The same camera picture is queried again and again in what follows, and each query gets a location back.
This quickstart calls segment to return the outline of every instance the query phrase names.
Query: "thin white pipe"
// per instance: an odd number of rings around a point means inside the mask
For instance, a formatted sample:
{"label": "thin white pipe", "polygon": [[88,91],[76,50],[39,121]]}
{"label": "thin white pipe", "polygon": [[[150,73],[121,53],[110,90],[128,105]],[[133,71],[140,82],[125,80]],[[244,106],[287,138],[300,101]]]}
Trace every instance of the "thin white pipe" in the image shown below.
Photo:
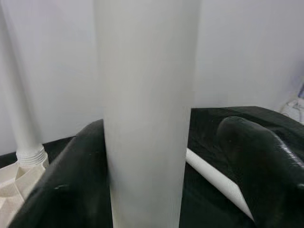
{"label": "thin white pipe", "polygon": [[2,94],[17,143],[18,162],[22,167],[31,167],[41,163],[47,154],[36,135],[2,4],[0,2],[0,62],[3,70],[0,82]]}
{"label": "thin white pipe", "polygon": [[114,228],[177,228],[200,0],[96,0]]}
{"label": "thin white pipe", "polygon": [[253,220],[238,185],[187,148],[186,162]]}

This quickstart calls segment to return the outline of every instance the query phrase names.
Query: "white background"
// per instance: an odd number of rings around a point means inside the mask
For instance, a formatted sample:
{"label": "white background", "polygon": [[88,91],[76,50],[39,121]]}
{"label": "white background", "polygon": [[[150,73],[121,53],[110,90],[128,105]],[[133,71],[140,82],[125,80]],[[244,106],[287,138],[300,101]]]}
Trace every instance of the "white background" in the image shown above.
{"label": "white background", "polygon": [[[93,1],[3,2],[42,142],[74,135],[102,118]],[[303,9],[302,0],[204,0],[193,106],[279,111],[303,82]],[[0,91],[0,155],[15,150]]]}

